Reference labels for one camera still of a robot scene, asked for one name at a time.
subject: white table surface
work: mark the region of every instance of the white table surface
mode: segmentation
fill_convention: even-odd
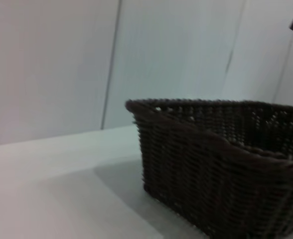
[[[143,191],[141,171],[134,126],[2,145],[0,239],[206,238]]]

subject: wicker basket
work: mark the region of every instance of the wicker basket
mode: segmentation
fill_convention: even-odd
[[[128,101],[145,190],[211,238],[293,232],[293,107]]]

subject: dark brown wicker basket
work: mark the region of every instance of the dark brown wicker basket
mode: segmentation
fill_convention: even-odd
[[[145,190],[211,238],[293,232],[293,107],[128,101]]]

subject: basket rim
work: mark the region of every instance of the basket rim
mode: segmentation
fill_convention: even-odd
[[[285,111],[293,112],[293,106],[285,106],[279,104],[271,104],[258,101],[226,101],[226,100],[189,100],[189,99],[143,99],[143,100],[128,100],[126,108],[134,115],[139,116],[147,121],[153,121],[161,124],[163,127],[175,127],[180,133],[186,133],[188,137],[199,138],[201,143],[206,144],[210,148],[223,151],[228,156],[229,160],[233,160],[236,164],[242,164],[265,171],[268,174],[280,175],[281,173],[289,176],[293,180],[293,160],[275,158],[276,153],[270,153],[270,156],[261,156],[257,153],[252,153],[240,147],[232,145],[228,140],[208,130],[201,130],[197,126],[184,120],[178,120],[174,116],[169,116],[163,112],[157,111],[156,107],[166,106],[198,106],[201,104],[211,104],[213,106],[266,106],[276,107]]]

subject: white table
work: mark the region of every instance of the white table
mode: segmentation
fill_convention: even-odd
[[[134,126],[2,145],[0,239],[206,238],[143,191],[141,170]]]

